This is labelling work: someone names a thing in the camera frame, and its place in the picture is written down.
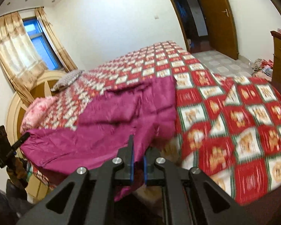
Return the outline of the magenta down jacket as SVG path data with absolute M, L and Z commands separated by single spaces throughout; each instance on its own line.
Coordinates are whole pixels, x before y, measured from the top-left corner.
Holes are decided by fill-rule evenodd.
M 21 151 L 48 179 L 60 183 L 78 167 L 95 169 L 133 137 L 134 161 L 150 146 L 163 149 L 175 136 L 176 80 L 155 77 L 95 97 L 76 129 L 32 129 Z

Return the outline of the clothes pile on floor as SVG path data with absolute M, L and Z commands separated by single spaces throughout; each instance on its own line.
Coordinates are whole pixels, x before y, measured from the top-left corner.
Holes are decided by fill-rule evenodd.
M 272 60 L 257 59 L 252 65 L 252 76 L 272 81 L 274 62 Z

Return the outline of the pink floral pillow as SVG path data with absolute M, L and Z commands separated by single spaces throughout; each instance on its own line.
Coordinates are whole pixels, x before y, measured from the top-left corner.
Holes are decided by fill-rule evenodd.
M 37 97 L 32 104 L 27 108 L 21 126 L 20 133 L 24 134 L 26 131 L 37 128 L 40 122 L 45 118 L 46 113 L 52 104 L 57 101 L 57 97 Z

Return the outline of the cream wooden headboard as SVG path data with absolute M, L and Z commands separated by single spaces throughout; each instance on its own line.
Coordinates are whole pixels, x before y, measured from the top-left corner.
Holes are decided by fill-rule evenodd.
M 35 82 L 28 93 L 28 98 L 15 92 L 7 109 L 5 129 L 10 144 L 14 144 L 21 136 L 20 127 L 28 106 L 35 98 L 44 98 L 57 94 L 51 88 L 62 78 L 66 72 L 59 70 L 46 70 Z

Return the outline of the beige floral curtain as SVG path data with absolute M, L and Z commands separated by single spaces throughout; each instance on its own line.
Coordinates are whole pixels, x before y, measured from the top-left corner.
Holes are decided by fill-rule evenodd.
M 15 91 L 27 98 L 37 79 L 48 69 L 18 12 L 0 17 L 0 62 Z

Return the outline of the red checkered teddy bedspread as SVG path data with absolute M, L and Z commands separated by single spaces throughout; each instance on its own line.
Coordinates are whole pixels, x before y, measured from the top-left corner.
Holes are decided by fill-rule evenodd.
M 83 72 L 35 129 L 75 130 L 95 97 L 167 76 L 176 80 L 177 113 L 175 136 L 160 149 L 167 158 L 199 167 L 240 204 L 281 186 L 281 95 L 262 79 L 216 75 L 172 41 Z

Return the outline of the grey patterned pillow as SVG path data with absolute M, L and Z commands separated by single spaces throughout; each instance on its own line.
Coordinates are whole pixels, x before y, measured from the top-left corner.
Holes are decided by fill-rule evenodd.
M 51 92 L 61 92 L 73 84 L 84 72 L 84 70 L 73 70 L 62 76 L 51 88 Z

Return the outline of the blue window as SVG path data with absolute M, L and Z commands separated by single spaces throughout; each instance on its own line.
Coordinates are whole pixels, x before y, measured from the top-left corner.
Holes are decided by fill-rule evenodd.
M 36 17 L 24 19 L 23 24 L 32 44 L 48 69 L 62 70 L 63 66 L 53 51 Z

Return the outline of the brown wooden door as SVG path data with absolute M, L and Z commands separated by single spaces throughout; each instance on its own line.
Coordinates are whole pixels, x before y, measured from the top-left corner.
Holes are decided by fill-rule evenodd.
M 209 42 L 213 49 L 237 60 L 238 40 L 228 0 L 198 0 L 205 18 Z

